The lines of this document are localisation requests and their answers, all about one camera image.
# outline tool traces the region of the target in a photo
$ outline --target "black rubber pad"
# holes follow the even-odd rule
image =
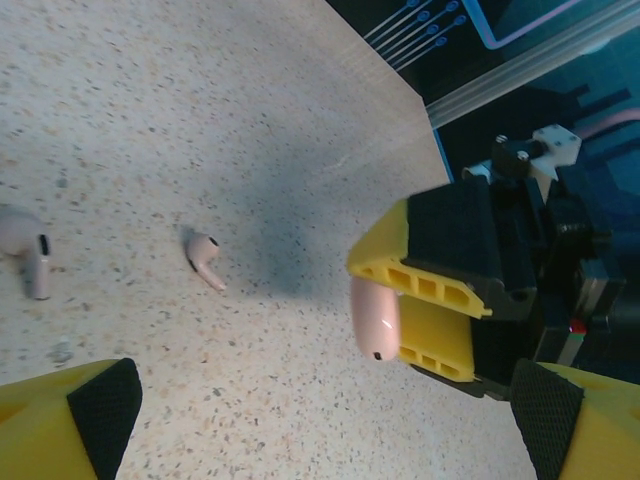
[[[530,360],[519,360],[511,383],[511,409],[539,480],[562,473],[584,391]]]
[[[114,363],[67,395],[67,402],[97,479],[115,479],[142,404],[135,362]]]

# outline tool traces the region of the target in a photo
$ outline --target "pink earbud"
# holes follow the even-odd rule
[[[194,234],[187,244],[187,259],[191,268],[213,288],[222,291],[227,286],[209,267],[209,262],[218,256],[219,251],[218,242],[204,233]]]
[[[356,343],[365,357],[392,360],[398,355],[400,308],[392,288],[352,277],[351,315]]]
[[[36,300],[49,298],[49,258],[51,242],[47,227],[35,215],[5,207],[0,210],[0,250],[24,256],[29,295]]]

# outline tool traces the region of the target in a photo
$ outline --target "terrazzo surface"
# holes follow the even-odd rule
[[[322,1],[0,1],[0,383],[131,357],[118,478],[534,478],[508,405],[358,354],[350,245],[446,182],[420,99]],[[221,244],[218,294],[191,229]]]

